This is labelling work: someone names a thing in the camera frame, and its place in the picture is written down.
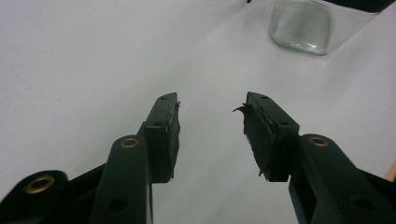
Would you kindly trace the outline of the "clear square glass jar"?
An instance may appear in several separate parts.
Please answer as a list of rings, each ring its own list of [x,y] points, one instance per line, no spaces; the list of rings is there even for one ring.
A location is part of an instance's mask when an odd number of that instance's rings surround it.
[[[326,0],[275,0],[270,35],[281,46],[322,56],[377,15]]]

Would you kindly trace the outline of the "wooden table edge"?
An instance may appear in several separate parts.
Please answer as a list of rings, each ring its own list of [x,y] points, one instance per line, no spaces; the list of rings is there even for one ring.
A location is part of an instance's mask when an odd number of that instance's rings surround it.
[[[396,181],[396,160],[393,162],[393,164],[390,166],[389,170],[387,171],[385,175],[385,179],[390,182]]]

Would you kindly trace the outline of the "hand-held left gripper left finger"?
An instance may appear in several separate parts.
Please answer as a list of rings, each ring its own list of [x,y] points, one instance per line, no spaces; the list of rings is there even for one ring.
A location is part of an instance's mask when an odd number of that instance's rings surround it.
[[[88,224],[153,224],[152,186],[174,177],[178,109],[176,93],[159,97],[138,132],[113,143]]]

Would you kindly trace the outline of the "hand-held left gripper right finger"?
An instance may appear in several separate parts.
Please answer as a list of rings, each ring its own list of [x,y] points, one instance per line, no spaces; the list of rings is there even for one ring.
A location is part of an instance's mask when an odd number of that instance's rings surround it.
[[[260,174],[289,182],[299,224],[396,224],[396,183],[357,168],[336,143],[300,135],[270,97],[249,92],[238,108]]]

